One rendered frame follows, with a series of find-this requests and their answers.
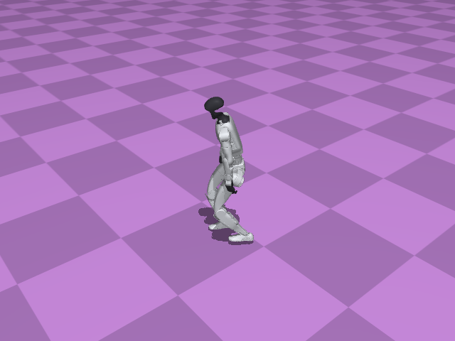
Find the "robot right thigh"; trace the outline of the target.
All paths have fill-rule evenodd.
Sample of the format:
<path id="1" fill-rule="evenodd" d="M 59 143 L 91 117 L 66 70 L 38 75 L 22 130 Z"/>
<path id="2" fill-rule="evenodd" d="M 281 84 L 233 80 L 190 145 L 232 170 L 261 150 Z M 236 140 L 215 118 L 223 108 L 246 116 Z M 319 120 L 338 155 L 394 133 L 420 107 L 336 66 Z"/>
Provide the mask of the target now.
<path id="1" fill-rule="evenodd" d="M 222 180 L 221 180 L 222 179 Z M 218 189 L 216 188 L 219 184 L 225 179 L 225 170 L 223 163 L 220 163 L 218 167 L 214 170 L 213 174 L 210 177 L 208 183 L 207 194 L 211 200 L 215 199 Z"/>

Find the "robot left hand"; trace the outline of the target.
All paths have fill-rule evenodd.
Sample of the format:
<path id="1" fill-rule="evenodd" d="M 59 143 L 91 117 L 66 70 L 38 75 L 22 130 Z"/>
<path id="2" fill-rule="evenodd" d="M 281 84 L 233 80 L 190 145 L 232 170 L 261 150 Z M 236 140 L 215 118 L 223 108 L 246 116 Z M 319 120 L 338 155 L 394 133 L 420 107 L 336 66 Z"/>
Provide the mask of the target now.
<path id="1" fill-rule="evenodd" d="M 232 194 L 236 194 L 236 193 L 237 193 L 237 190 L 236 190 L 236 192 L 235 192 L 235 189 L 234 189 L 234 187 L 233 187 L 233 181 L 231 182 L 231 185 L 232 185 L 232 186 L 225 186 L 225 187 L 227 188 L 227 190 L 228 190 L 229 192 L 232 192 Z"/>

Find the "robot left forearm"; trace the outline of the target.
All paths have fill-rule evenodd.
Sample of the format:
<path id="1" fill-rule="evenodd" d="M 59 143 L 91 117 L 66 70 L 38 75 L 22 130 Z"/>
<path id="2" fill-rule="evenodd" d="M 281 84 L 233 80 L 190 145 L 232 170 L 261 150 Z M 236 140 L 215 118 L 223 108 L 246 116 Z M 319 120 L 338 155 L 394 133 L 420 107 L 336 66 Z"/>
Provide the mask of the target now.
<path id="1" fill-rule="evenodd" d="M 226 186 L 232 186 L 232 178 L 233 178 L 233 166 L 228 165 L 228 160 L 226 158 L 223 158 L 223 165 L 224 165 L 224 170 L 225 170 L 225 185 Z"/>

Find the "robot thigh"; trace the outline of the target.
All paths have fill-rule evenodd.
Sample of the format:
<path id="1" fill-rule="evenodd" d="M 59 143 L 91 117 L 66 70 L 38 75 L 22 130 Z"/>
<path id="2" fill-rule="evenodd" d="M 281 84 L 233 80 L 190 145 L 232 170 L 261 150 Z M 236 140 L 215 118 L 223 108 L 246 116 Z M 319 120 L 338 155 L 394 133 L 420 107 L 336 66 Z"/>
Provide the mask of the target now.
<path id="1" fill-rule="evenodd" d="M 244 182 L 244 177 L 242 177 L 242 171 L 237 169 L 235 173 L 233 173 L 233 185 L 236 187 L 240 187 Z M 219 209 L 224 209 L 227 212 L 226 207 L 223 205 L 228 198 L 231 196 L 232 192 L 229 192 L 225 187 L 225 180 L 220 184 L 218 191 L 215 196 L 214 201 L 214 213 L 216 213 Z M 215 214 L 216 216 L 216 214 Z"/>
<path id="2" fill-rule="evenodd" d="M 221 180 L 222 179 L 222 180 Z M 218 189 L 216 188 L 219 184 L 225 179 L 225 170 L 223 163 L 220 163 L 218 167 L 214 170 L 213 174 L 210 177 L 208 183 L 207 194 L 211 200 L 215 199 Z"/>

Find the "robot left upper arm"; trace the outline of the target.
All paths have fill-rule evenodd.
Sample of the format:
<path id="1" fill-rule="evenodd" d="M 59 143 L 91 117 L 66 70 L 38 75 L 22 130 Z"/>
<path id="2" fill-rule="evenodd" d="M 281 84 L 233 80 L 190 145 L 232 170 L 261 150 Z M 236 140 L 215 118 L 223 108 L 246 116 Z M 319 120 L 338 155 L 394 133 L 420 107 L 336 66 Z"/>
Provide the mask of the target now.
<path id="1" fill-rule="evenodd" d="M 228 131 L 228 128 L 222 128 L 220 129 L 220 133 L 218 134 L 219 140 L 222 146 L 223 153 L 225 155 L 224 158 L 227 159 L 228 165 L 233 164 L 235 161 L 234 157 L 232 156 L 232 147 L 231 147 L 231 136 L 230 132 Z"/>

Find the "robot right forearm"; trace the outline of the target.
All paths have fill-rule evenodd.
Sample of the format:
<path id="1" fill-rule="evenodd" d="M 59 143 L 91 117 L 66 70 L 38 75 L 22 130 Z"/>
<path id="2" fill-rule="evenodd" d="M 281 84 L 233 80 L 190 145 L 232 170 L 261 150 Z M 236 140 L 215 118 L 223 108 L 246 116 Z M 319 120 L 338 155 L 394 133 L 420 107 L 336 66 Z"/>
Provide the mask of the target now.
<path id="1" fill-rule="evenodd" d="M 222 162 L 223 162 L 223 158 L 225 157 L 224 153 L 223 153 L 223 150 L 222 150 L 222 146 L 220 145 L 220 156 L 222 157 Z"/>

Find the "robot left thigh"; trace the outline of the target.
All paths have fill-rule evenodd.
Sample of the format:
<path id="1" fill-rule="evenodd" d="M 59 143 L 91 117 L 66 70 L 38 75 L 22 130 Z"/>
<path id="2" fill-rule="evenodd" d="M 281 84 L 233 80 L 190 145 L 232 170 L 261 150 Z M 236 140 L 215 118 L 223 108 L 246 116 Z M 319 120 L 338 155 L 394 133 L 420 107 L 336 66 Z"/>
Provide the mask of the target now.
<path id="1" fill-rule="evenodd" d="M 242 177 L 242 171 L 237 169 L 235 173 L 233 173 L 233 185 L 236 187 L 240 187 L 244 182 L 244 177 Z M 231 196 L 232 192 L 229 192 L 225 187 L 225 180 L 220 184 L 218 191 L 215 196 L 214 201 L 214 213 L 216 213 L 219 209 L 224 209 L 227 212 L 226 207 L 223 205 L 228 198 Z M 216 216 L 216 214 L 215 214 Z"/>

